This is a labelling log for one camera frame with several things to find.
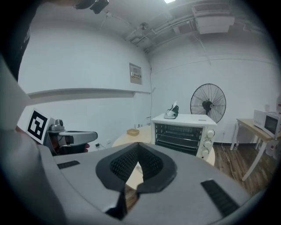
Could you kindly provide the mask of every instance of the ceiling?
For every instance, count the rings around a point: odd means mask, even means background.
[[[194,4],[230,3],[235,22],[250,24],[249,14],[229,0],[109,0],[109,5],[98,15],[90,9],[41,5],[33,22],[72,21],[88,24],[98,30],[110,30],[143,49],[146,53],[163,43],[196,30],[191,7]],[[141,23],[148,23],[142,30]]]

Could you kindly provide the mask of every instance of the microwave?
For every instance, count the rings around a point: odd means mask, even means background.
[[[262,129],[274,139],[277,139],[281,129],[281,115],[277,112],[255,110],[254,125]]]
[[[207,115],[179,114],[151,120],[151,143],[207,160],[213,147],[217,124]]]

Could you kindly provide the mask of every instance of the oven window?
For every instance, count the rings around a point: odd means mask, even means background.
[[[278,120],[270,116],[266,117],[264,128],[269,130],[271,133],[275,134]]]

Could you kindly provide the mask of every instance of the baseboard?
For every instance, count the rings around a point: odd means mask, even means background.
[[[221,142],[214,142],[213,145],[220,145]],[[239,146],[255,146],[255,143],[239,143]],[[223,143],[223,146],[231,146],[231,143]]]

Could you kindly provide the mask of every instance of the ceiling light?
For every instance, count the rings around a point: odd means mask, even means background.
[[[175,0],[164,0],[167,4],[170,2],[174,2]]]

